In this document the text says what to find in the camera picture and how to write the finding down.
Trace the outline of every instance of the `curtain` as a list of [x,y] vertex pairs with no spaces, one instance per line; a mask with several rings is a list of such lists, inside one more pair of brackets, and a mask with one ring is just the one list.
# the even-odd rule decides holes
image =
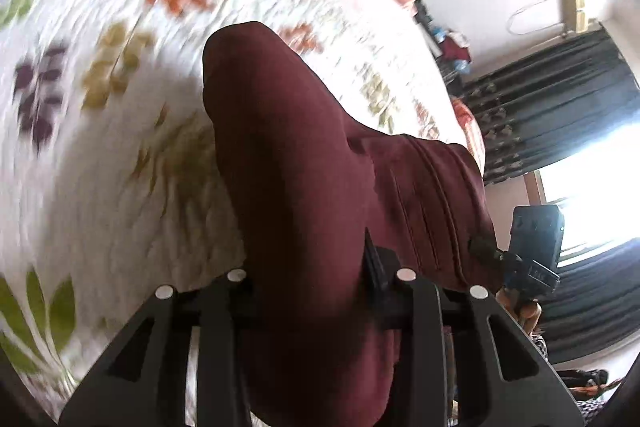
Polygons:
[[484,137],[485,184],[562,160],[640,115],[638,83],[604,29],[467,83],[464,100]]
[[560,269],[541,299],[549,362],[591,355],[640,329],[640,239]]

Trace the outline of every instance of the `yellow leaf pattern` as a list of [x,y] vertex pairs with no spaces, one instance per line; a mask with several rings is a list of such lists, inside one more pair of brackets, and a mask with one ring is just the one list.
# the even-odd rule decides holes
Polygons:
[[126,22],[109,26],[98,41],[96,59],[82,78],[82,87],[87,90],[82,108],[100,109],[110,95],[124,94],[130,75],[140,66],[142,51],[154,43],[148,32],[129,32]]
[[211,125],[203,125],[192,115],[175,126],[167,126],[169,110],[162,106],[154,135],[149,144],[138,150],[138,159],[130,180],[148,180],[148,195],[163,187],[162,216],[174,202],[178,224],[187,240],[190,238],[188,214],[194,216],[202,237],[207,240],[207,213],[212,205],[211,184],[215,183],[216,146]]
[[391,90],[377,73],[370,73],[370,80],[361,89],[362,94],[369,101],[369,111],[378,117],[378,127],[384,128],[389,134],[394,133],[394,115],[399,108]]

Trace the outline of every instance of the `maroon pants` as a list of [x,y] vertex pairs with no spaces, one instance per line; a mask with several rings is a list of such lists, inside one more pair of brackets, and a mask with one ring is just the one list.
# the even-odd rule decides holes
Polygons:
[[359,124],[260,23],[209,38],[204,81],[266,322],[240,338],[252,410],[274,427],[372,427],[399,345],[364,305],[365,227],[441,286],[497,290],[467,250],[495,240],[478,166],[460,145]]

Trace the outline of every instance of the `bed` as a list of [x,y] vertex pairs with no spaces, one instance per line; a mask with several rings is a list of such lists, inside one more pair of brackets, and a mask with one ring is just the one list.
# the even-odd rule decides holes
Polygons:
[[242,263],[201,56],[249,20],[358,121],[466,143],[398,0],[0,0],[0,346],[53,418],[158,285]]

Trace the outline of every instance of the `black camera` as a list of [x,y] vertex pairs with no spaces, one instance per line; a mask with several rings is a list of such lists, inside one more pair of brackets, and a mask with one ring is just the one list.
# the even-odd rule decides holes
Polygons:
[[558,258],[564,237],[564,216],[555,204],[513,209],[509,250],[502,251],[484,238],[473,238],[470,252],[484,261],[498,262],[504,286],[516,291],[519,308],[553,293],[560,283]]

